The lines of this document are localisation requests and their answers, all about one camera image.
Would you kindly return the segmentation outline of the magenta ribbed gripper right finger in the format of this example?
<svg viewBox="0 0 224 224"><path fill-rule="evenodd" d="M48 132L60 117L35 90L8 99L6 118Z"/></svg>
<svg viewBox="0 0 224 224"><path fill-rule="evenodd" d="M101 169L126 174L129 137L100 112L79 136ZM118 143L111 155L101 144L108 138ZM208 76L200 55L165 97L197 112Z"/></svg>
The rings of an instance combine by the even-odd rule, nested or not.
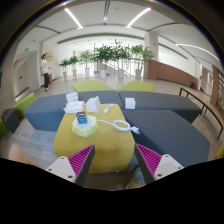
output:
<svg viewBox="0 0 224 224"><path fill-rule="evenodd" d="M135 144L134 154L138 160L146 184L183 169L183 166L171 155L160 155L140 144Z"/></svg>

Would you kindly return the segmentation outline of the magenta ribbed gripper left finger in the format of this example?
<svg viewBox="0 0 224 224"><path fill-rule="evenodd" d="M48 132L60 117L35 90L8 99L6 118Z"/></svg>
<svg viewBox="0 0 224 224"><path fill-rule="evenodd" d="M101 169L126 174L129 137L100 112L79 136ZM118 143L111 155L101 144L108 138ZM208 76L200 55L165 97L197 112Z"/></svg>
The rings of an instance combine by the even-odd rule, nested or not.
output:
<svg viewBox="0 0 224 224"><path fill-rule="evenodd" d="M83 186L94 156L95 146L90 145L69 157L60 156L47 168L47 171L78 186Z"/></svg>

